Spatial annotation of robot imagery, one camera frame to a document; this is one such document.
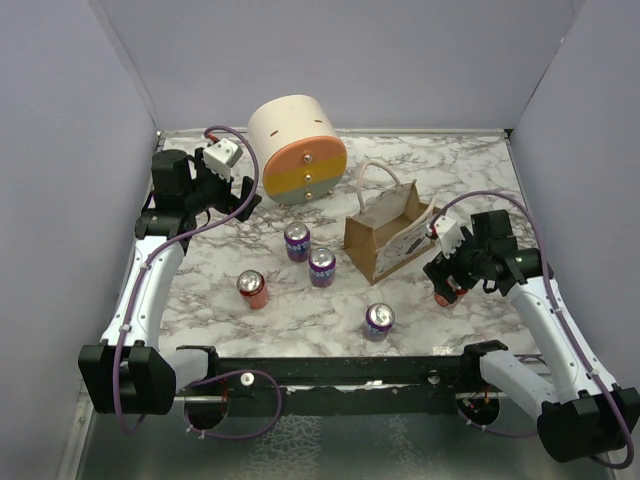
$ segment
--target soda can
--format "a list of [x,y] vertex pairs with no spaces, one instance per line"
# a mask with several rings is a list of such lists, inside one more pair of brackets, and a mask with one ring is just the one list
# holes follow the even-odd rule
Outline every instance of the soda can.
[[362,325],[362,333],[367,340],[381,342],[389,334],[396,316],[391,307],[385,303],[374,303],[367,308]]
[[252,310],[258,310],[269,302],[269,293],[264,277],[255,270],[242,272],[236,286],[245,303]]
[[328,248],[316,248],[309,255],[309,277],[314,287],[328,287],[336,278],[336,256]]
[[294,262],[304,262],[311,250],[311,231],[304,223],[293,222],[284,229],[287,255]]

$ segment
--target purple soda can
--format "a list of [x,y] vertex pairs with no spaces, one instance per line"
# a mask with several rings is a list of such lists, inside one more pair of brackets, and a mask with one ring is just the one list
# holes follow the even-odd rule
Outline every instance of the purple soda can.
[[328,248],[316,248],[309,255],[309,277],[314,287],[328,287],[336,278],[336,256]]
[[362,325],[362,333],[367,340],[381,342],[389,334],[396,316],[391,307],[385,303],[374,303],[367,308]]
[[304,223],[293,222],[284,229],[287,255],[294,262],[304,262],[311,250],[311,231]]

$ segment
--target marble table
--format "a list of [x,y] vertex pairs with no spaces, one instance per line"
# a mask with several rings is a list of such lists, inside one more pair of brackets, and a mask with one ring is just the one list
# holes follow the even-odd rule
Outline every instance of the marble table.
[[[439,307],[422,272],[433,251],[371,287],[342,246],[345,217],[357,211],[358,167],[367,159],[387,163],[403,182],[417,179],[423,200],[436,194],[439,206],[480,189],[521,199],[504,135],[345,135],[343,141],[349,154],[347,172],[332,193],[292,207],[281,207],[263,195],[249,221],[232,221],[192,239],[169,293],[161,350],[214,345],[226,357],[449,355],[461,353],[468,343],[498,339],[514,353],[536,352],[528,329],[498,293],[486,295],[477,287],[455,308]],[[189,153],[202,145],[202,137],[189,133],[164,139],[165,149]],[[251,172],[246,157],[234,175]],[[371,169],[365,200],[391,185],[384,172]],[[468,222],[471,213],[500,208],[513,213],[516,234],[530,245],[525,219],[504,200],[468,199],[452,214]],[[307,265],[287,258],[282,232],[294,220],[309,226],[314,246],[335,252],[337,278],[329,288],[310,287]],[[271,300],[262,310],[249,310],[236,291],[236,279],[247,269],[267,279]],[[396,325],[380,343],[363,339],[360,330],[364,312],[374,302],[389,304],[396,314]]]

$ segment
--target brown paper bag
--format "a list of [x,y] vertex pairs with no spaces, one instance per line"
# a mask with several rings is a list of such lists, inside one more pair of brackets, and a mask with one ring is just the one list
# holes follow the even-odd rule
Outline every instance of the brown paper bag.
[[[362,179],[370,165],[386,171],[396,185],[365,205]],[[371,285],[433,246],[433,242],[427,238],[427,220],[439,209],[435,208],[435,197],[429,205],[420,201],[415,180],[402,184],[386,165],[367,161],[358,174],[356,194],[360,211],[346,218],[344,247]]]

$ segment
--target can top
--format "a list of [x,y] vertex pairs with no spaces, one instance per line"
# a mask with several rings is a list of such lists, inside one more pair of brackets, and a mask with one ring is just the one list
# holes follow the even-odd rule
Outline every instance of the can top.
[[238,277],[238,290],[251,293],[255,292],[262,286],[262,275],[255,270],[247,270],[242,272]]
[[293,222],[284,229],[284,236],[290,240],[303,240],[309,234],[309,229],[304,223]]
[[396,319],[391,307],[385,303],[374,303],[367,311],[367,320],[376,327],[389,327]]
[[329,267],[335,260],[336,256],[328,248],[316,248],[309,256],[309,263],[319,268]]

